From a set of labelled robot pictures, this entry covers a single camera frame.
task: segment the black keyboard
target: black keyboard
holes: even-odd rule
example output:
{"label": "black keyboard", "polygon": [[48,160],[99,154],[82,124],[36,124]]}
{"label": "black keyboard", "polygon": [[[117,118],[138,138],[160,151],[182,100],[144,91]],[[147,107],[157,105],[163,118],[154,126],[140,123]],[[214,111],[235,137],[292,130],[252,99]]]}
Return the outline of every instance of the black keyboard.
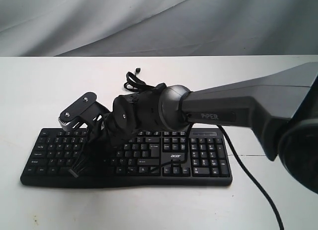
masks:
{"label": "black keyboard", "polygon": [[[54,188],[111,188],[139,185],[226,186],[232,174],[219,129],[193,128],[185,132],[140,132],[104,159],[103,172],[87,167],[78,177],[68,169],[80,154],[86,130],[42,129],[21,175],[21,183]],[[183,161],[186,163],[162,163]]]}

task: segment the robotic arm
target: robotic arm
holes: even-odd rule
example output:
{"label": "robotic arm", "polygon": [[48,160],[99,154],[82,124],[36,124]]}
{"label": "robotic arm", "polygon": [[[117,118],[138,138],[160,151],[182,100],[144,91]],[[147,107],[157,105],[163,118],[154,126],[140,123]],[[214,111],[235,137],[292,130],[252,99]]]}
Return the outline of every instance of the robotic arm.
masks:
{"label": "robotic arm", "polygon": [[112,112],[89,92],[60,114],[66,131],[87,124],[88,152],[114,151],[141,130],[181,132],[194,123],[249,127],[269,160],[279,155],[296,180],[318,193],[318,63],[195,92],[149,86],[132,73],[127,83],[136,92],[116,97]]}

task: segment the gray fabric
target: gray fabric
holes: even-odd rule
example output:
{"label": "gray fabric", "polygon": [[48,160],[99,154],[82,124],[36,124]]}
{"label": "gray fabric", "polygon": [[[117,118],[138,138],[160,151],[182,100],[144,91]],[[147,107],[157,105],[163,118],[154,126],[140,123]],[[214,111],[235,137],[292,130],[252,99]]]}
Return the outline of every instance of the gray fabric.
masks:
{"label": "gray fabric", "polygon": [[0,0],[0,56],[318,53],[318,0]]}

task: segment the white table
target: white table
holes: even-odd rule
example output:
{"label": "white table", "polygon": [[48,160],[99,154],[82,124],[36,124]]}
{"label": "white table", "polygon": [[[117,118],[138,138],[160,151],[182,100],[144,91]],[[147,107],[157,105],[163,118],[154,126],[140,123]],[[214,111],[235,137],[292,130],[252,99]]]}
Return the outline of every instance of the white table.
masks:
{"label": "white table", "polygon": [[[25,187],[19,177],[42,127],[87,91],[111,109],[127,71],[149,84],[191,90],[273,74],[318,56],[0,58],[0,229],[278,229],[259,190],[232,156],[230,187],[67,190]],[[249,129],[227,127],[237,152],[272,197],[285,228],[317,229],[318,196],[270,162]]]}

